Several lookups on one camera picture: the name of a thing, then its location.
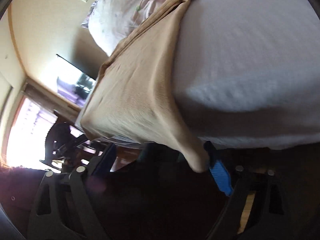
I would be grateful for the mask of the tan long-sleeve shirt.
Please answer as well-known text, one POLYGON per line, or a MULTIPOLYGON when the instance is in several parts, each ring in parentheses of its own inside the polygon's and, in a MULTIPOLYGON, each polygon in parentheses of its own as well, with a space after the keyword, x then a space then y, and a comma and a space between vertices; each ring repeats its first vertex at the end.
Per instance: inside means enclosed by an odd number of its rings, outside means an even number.
POLYGON ((183 154, 195 172, 209 165, 201 141, 185 124, 171 90, 180 22, 190 0, 166 0, 116 47, 100 67, 80 126, 88 139, 122 135, 183 154))

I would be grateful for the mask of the dark television screen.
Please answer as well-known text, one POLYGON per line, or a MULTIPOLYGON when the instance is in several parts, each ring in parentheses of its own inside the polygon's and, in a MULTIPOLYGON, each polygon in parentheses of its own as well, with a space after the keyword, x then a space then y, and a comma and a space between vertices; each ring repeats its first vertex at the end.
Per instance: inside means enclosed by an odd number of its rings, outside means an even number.
POLYGON ((84 107, 86 100, 91 93, 96 81, 79 68, 56 55, 57 62, 57 93, 74 103, 78 107, 84 107))

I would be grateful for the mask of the lavender bed sheet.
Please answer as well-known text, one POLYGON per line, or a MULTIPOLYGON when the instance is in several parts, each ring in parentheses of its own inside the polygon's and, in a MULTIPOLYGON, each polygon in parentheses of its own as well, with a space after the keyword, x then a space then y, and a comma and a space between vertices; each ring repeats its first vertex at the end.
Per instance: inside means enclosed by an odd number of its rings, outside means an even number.
POLYGON ((319 18, 308 0, 190 0, 171 90, 191 133, 230 148, 319 142, 319 18))

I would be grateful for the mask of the white floral left pillow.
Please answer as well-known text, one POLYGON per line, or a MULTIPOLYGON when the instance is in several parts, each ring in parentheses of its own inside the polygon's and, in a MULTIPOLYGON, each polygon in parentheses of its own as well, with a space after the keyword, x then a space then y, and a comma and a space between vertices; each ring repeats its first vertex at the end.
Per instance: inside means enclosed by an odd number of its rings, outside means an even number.
POLYGON ((95 43, 111 56, 118 43, 128 37, 166 0, 95 0, 81 26, 95 43))

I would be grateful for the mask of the bright window with frame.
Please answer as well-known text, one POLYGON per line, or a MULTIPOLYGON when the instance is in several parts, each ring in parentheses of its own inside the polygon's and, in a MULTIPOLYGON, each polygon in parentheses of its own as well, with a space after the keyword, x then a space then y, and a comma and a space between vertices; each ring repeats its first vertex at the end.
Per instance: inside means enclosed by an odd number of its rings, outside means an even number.
POLYGON ((80 108, 56 93, 26 79, 14 102, 2 144, 2 159, 10 167, 47 170, 45 139, 58 117, 75 122, 80 108))

